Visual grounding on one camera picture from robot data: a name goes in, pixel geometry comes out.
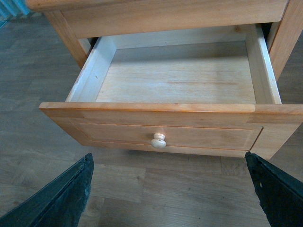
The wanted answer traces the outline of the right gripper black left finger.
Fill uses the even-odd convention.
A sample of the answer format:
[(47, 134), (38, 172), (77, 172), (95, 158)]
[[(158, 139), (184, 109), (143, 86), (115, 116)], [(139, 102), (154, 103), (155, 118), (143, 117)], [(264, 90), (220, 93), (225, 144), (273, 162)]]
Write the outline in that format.
[(88, 153), (25, 202), (0, 218), (2, 227), (76, 227), (91, 192)]

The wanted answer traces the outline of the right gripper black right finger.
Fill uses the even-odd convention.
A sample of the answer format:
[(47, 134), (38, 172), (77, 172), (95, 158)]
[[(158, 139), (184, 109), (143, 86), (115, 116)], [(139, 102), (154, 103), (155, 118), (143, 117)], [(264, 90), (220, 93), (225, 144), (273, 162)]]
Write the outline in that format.
[(255, 193), (272, 227), (303, 225), (303, 183), (257, 154), (245, 154)]

